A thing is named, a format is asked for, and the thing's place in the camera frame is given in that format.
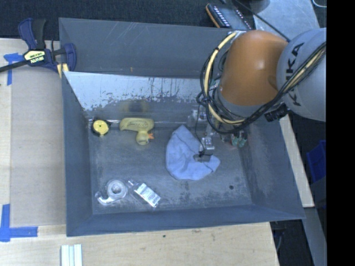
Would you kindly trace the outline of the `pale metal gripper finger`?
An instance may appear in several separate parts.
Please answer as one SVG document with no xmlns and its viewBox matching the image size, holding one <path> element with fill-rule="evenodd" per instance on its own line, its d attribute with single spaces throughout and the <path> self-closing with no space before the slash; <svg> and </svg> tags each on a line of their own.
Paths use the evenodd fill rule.
<svg viewBox="0 0 355 266">
<path fill-rule="evenodd" d="M 211 137 L 202 137 L 200 139 L 199 150 L 194 155 L 194 160 L 197 162 L 209 162 L 212 158 L 215 147 Z"/>
<path fill-rule="evenodd" d="M 187 117 L 188 128 L 197 127 L 202 129 L 207 127 L 206 109 L 203 106 L 197 106 L 191 109 L 190 115 Z"/>
</svg>

